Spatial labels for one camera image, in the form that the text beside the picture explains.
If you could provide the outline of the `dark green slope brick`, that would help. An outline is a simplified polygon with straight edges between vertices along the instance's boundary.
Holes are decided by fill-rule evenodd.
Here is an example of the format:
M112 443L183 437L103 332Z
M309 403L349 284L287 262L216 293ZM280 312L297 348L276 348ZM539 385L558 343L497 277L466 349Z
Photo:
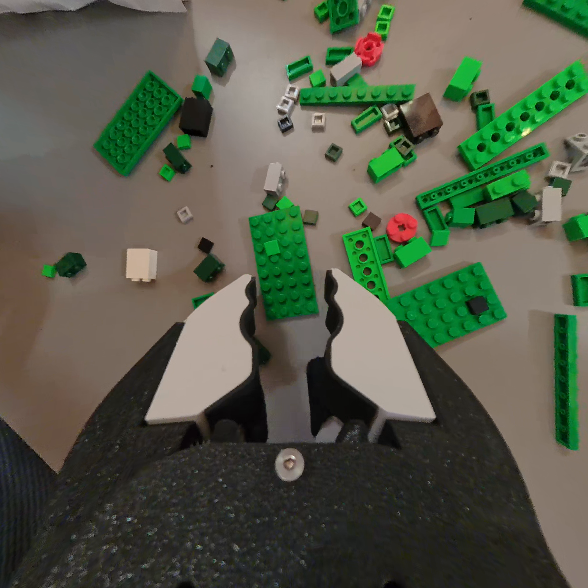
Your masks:
M86 261L78 252L68 252L55 263L56 273L61 277L74 277L85 268Z

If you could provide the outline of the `green studded plate with tile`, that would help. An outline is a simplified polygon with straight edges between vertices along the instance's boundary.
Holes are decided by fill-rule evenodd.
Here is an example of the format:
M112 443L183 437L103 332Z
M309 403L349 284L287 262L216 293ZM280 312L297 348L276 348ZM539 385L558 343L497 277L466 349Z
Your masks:
M250 217L249 227L267 320L318 313L299 206ZM263 244L272 239L279 241L279 255L264 251Z

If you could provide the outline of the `narrow long green plate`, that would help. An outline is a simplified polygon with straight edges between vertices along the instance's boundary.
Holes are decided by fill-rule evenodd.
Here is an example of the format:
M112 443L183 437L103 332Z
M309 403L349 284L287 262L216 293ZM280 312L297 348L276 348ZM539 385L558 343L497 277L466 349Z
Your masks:
M554 315L554 374L555 439L569 450L578 450L576 315Z

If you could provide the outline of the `green holed beam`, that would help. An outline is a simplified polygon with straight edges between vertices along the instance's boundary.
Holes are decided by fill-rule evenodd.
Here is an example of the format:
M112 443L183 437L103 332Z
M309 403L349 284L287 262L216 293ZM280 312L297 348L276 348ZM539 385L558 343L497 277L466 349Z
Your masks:
M460 195L468 190L484 186L511 173L525 169L550 155L546 143L538 143L523 151L519 151L509 157L483 166L482 168L467 173L457 179L444 183L439 187L427 190L416 196L416 205L419 210L429 209L444 202L453 196Z

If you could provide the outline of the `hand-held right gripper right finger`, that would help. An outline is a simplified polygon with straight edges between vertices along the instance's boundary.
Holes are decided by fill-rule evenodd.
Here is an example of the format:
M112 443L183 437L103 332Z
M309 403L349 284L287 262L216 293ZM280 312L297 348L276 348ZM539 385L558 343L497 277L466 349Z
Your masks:
M369 290L339 269L325 276L327 363L334 375L387 417L436 419L399 322Z

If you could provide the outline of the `black square brick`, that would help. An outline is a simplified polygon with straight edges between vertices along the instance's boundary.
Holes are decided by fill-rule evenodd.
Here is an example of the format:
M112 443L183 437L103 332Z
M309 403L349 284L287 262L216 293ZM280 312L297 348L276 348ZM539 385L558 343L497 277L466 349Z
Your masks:
M207 137L213 107L206 98L185 98L179 120L180 130L187 135Z

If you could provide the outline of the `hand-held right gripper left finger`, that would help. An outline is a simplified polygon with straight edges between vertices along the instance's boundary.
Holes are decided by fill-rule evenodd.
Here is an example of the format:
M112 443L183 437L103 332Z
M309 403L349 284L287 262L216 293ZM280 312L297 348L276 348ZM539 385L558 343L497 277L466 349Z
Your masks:
M257 370L256 283L242 275L207 298L185 320L145 421L196 420Z

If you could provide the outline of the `grey desk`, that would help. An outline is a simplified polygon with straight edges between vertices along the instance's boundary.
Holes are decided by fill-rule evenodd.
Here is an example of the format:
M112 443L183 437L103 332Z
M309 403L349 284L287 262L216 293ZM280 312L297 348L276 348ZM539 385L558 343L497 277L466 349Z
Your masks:
M272 359L262 369L273 442L312 438L306 363L321 355L328 331L325 272L349 273L342 234L358 228L356 197L385 223L415 213L418 186L459 177L465 166L435 148L425 153L422 182L402 180L398 195L371 186L369 145L386 146L381 125L355 135L355 111L327 109L326 131L311 112L293 113L281 136L276 104L285 65L310 55L325 66L333 39L313 15L316 1L190 1L185 13L142 13L109 3L78 12L1 17L1 416L59 470L83 425L114 385L173 323L190 299L244 273L256 275L247 218L262 211L267 165L280 162L288 197L319 212L306 233L320 316L267 322L259 338ZM522 6L521 1L392 1L392 37L409 43L411 60L368 70L367 82L424 86L436 99L462 57L482 60L476 88L489 89L497 112L516 103L577 59L587 40ZM93 149L100 131L147 70L183 96L214 40L235 55L229 72L211 76L209 136L195 139L192 170L167 183L158 176L163 147L179 135L174 120L137 169L122 178ZM182 224L176 211L194 218ZM225 264L210 283L194 269L211 254ZM126 250L158 252L156 279L126 278ZM43 277L64 254L86 268L74 277Z

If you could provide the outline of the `plain green studded plate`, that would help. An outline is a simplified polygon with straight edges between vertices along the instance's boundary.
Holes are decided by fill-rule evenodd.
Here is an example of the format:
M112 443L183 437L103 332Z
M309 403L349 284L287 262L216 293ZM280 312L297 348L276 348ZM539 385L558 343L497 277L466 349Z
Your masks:
M587 39L587 1L523 1L523 6Z

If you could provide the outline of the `red round brick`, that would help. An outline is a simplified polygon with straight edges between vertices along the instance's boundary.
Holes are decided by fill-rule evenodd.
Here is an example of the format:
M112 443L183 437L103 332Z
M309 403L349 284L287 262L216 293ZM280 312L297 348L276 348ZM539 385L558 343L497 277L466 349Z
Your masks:
M356 41L354 53L358 55L363 67L372 67L380 59L383 52L381 34L370 32Z
M416 236L417 226L416 218L407 213L399 213L386 224L386 234L390 241L402 245Z

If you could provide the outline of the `green plate with black tile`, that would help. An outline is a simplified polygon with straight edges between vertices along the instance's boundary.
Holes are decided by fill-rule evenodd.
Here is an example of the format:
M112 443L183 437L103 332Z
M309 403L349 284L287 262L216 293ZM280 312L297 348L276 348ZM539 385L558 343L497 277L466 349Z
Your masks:
M472 315L466 301L485 296L489 310ZM454 341L507 317L483 265L471 264L385 302L431 347Z

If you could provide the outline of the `scattered pile of toy bricks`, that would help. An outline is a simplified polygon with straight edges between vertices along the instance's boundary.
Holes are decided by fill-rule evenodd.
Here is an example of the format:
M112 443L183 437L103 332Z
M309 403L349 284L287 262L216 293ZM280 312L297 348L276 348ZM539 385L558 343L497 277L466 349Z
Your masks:
M402 66L406 65L406 61L410 61L412 58L413 49L420 45L421 29L417 26L409 26L409 32L416 33L416 36L409 39L409 43L400 44L400 39L392 39L396 33L395 30L390 32L395 8L390 4L390 1L384 1L379 7L374 30L360 35L357 25L363 21L369 3L369 1L320 1L318 6L313 8L314 18L320 24L329 21L329 32L334 36L351 34L353 47L327 49L326 60L330 65L327 74L324 74L322 70L314 70L309 55L294 60L285 66L289 83L297 84L300 77L308 75L309 82L304 88L388 85L386 81L380 80L374 83L365 82L361 73L377 70L391 64L392 61L398 62ZM354 48L356 41L370 32L381 34L383 52L375 65L363 67L358 55L354 53ZM421 183L420 177L426 170L425 151L429 147L437 149L452 160L458 160L460 165L465 166L459 175L461 177L473 171L468 169L462 159L458 145L513 106L503 108L496 115L495 105L489 97L489 91L474 87L481 73L482 65L482 60L477 56L466 55L457 68L452 68L452 79L443 78L443 83L447 84L447 88L439 95L439 99L432 96L443 125L437 136L427 138L419 144L411 143L406 136L399 116L399 106L402 104L386 104L381 107L376 105L370 107L364 105L301 106L298 87L293 88L293 95L290 94L290 89L287 89L285 96L281 98L281 104L277 107L277 127L281 136L292 134L293 123L290 107L295 107L295 104L302 107L302 113L311 109L315 110L313 115L317 116L320 122L326 118L323 113L325 109L335 108L342 112L360 109L362 112L350 122L350 127L356 135L361 134L364 128L371 128L380 122L384 122L384 126L387 128L386 132L393 135L390 144L381 146L376 141L376 146L369 145L367 149L367 155L364 156L366 159L364 176L367 177L371 186L378 189L391 189L393 195L398 195L397 184L400 181L410 179L412 182ZM428 91L424 91L424 86L420 85L415 88L413 99L425 93ZM520 144L525 140L526 136L515 144ZM515 144L486 165L494 164L518 153L519 150L515 148ZM453 196L425 210L418 209L415 201L416 196L447 182L441 182L435 178L427 180L431 186L427 186L426 190L422 190L422 187L418 186L417 194L410 200L415 202L414 212L422 216L429 240L425 240L424 236L415 236L402 245L392 242L396 252L389 255L394 257L391 261L398 269L413 266L420 268L423 265L422 260L427 258L432 249L440 251L447 245L451 231L481 231L487 227L507 222L514 217L533 226L554 224L556 226L554 229L537 229L537 233L545 234L547 237L551 237L553 233L560 233L568 242L583 243L581 246L572 245L571 247L574 252L582 250L586 254L587 211L579 211L575 217L566 213L567 218L564 221L560 220L561 216L558 213L562 211L564 196L571 187L571 179L564 179L563 176L587 169L587 134L565 137L563 144L566 157L562 161L555 159L550 162L550 172L546 173L545 179L547 184L536 195L532 190L529 190L530 180L527 179L526 171L528 167L484 186Z

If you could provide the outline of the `long green double-row plate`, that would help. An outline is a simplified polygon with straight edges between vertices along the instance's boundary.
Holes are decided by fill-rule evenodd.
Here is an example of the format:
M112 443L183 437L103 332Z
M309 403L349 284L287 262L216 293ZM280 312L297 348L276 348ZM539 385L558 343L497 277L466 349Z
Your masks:
M458 151L475 171L586 94L586 67L578 60L460 143Z

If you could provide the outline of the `grey tall brick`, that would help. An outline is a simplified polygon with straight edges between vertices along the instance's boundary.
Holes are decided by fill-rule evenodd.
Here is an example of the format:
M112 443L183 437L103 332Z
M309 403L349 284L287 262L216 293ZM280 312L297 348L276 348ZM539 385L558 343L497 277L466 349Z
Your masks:
M286 171L279 162L273 162L268 165L268 170L263 186L263 190L274 196L281 196L283 185L286 180Z

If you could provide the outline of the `large cream brick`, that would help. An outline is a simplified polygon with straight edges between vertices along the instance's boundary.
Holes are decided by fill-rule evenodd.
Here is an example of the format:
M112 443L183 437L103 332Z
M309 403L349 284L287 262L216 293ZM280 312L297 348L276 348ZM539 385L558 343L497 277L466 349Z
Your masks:
M133 282L151 282L156 279L158 252L147 248L126 250L126 278Z

